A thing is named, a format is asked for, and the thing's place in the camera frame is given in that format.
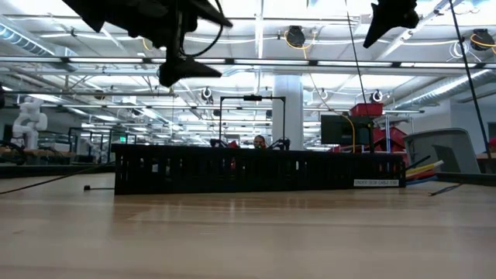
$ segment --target white label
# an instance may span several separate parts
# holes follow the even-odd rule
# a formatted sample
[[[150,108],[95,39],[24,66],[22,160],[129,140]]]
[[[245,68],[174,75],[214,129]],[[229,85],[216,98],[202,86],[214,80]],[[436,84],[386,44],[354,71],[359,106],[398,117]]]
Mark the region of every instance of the white label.
[[[398,187],[400,181],[393,180],[380,180],[380,179],[355,179],[355,187]]]

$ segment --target black crate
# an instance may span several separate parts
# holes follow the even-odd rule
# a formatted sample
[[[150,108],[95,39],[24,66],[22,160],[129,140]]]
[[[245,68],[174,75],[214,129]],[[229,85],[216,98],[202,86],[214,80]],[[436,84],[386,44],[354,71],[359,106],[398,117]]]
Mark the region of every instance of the black crate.
[[[304,191],[354,188],[356,180],[396,180],[405,164],[391,154],[112,145],[115,194]]]

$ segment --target white robot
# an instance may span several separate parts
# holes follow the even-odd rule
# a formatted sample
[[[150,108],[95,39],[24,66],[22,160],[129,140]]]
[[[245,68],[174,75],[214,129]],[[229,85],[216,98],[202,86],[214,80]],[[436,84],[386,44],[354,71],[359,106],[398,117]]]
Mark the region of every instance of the white robot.
[[[43,100],[26,97],[19,105],[21,112],[12,127],[12,143],[27,150],[38,148],[38,131],[44,131],[48,126],[47,115],[40,112],[42,104]]]

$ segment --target computer monitor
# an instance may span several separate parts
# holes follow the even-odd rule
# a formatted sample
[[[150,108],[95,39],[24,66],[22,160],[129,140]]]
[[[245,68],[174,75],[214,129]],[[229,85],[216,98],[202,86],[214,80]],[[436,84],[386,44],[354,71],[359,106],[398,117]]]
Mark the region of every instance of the computer monitor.
[[[368,116],[349,116],[355,127],[355,144],[374,144],[372,129],[374,123]],[[322,144],[353,144],[353,128],[350,121],[340,115],[321,116],[321,141]]]

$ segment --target white column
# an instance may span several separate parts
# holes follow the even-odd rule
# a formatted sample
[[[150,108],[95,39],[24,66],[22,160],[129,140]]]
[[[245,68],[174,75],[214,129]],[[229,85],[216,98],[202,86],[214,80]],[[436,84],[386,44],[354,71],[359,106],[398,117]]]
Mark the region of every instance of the white column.
[[[286,137],[290,150],[303,150],[303,84],[299,75],[275,75],[274,97],[286,97]],[[272,101],[272,140],[283,136],[284,103]]]

